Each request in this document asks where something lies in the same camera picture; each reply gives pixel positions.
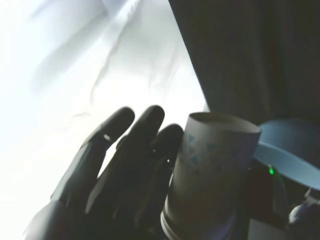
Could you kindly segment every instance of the white backdrop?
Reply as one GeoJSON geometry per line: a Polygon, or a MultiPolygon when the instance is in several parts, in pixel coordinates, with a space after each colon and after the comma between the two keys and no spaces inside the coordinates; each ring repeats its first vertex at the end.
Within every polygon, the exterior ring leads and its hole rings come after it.
{"type": "Polygon", "coordinates": [[[0,0],[0,33],[0,239],[19,238],[116,109],[159,104],[182,127],[204,109],[167,0],[0,0]]]}

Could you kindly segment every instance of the cup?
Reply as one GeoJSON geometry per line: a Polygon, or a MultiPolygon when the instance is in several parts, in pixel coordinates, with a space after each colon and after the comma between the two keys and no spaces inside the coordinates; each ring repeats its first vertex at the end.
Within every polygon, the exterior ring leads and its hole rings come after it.
{"type": "Polygon", "coordinates": [[[261,130],[238,117],[189,115],[161,226],[170,240],[225,240],[261,130]]]}

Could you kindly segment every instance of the green light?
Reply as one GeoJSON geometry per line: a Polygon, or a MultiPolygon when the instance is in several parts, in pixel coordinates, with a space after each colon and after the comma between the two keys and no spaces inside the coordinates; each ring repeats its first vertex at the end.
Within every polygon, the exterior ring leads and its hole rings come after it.
{"type": "Polygon", "coordinates": [[[270,167],[269,168],[269,173],[271,174],[271,175],[273,175],[275,172],[274,172],[274,169],[272,168],[272,167],[270,167]]]}

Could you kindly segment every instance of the white surface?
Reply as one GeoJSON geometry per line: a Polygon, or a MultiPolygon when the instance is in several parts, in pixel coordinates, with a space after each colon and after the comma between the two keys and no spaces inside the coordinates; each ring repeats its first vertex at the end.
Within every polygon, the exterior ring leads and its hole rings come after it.
{"type": "MultiPolygon", "coordinates": [[[[57,23],[63,28],[63,22],[57,23]]],[[[37,24],[46,29],[45,23],[37,24]]],[[[32,31],[32,38],[44,34],[43,39],[58,38],[61,44],[38,49],[37,42],[29,41],[16,55],[22,64],[0,61],[10,66],[0,70],[0,239],[21,235],[49,201],[82,141],[116,109],[129,106],[139,116],[149,105],[160,104],[166,112],[163,125],[183,127],[190,112],[204,109],[167,0],[140,5],[131,0],[113,20],[98,14],[76,33],[69,30],[65,38],[32,31]],[[24,66],[33,50],[41,51],[24,66]]]]}

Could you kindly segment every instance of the cup rim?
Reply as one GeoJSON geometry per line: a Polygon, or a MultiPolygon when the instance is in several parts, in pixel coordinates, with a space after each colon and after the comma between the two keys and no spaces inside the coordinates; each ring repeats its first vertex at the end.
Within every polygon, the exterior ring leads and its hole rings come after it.
{"type": "Polygon", "coordinates": [[[254,123],[244,120],[240,117],[222,114],[218,112],[194,112],[189,115],[193,121],[196,121],[200,124],[213,124],[214,122],[224,122],[233,125],[236,128],[232,132],[245,133],[245,134],[259,134],[261,128],[255,125],[254,123]]]}

